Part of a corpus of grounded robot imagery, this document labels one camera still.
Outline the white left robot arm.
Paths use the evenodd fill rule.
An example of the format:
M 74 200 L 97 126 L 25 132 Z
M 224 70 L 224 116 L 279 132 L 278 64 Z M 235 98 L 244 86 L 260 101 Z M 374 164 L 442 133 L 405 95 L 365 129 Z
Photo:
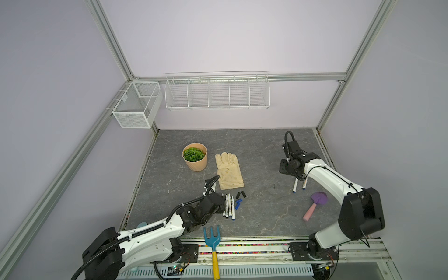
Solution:
M 225 209 L 225 199 L 215 192 L 176 206 L 160 221 L 128 231 L 103 230 L 82 253 L 82 265 L 72 279 L 115 280 L 121 273 L 181 258 L 181 236 L 196 231 Z

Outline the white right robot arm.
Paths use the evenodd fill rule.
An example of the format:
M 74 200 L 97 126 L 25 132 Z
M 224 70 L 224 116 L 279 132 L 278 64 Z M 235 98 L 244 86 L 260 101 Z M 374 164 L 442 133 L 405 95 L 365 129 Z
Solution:
M 386 226 L 380 194 L 363 188 L 330 168 L 314 153 L 280 161 L 280 173 L 299 181 L 313 179 L 340 204 L 337 222 L 309 236 L 309 248 L 327 250 L 350 241 L 366 239 Z

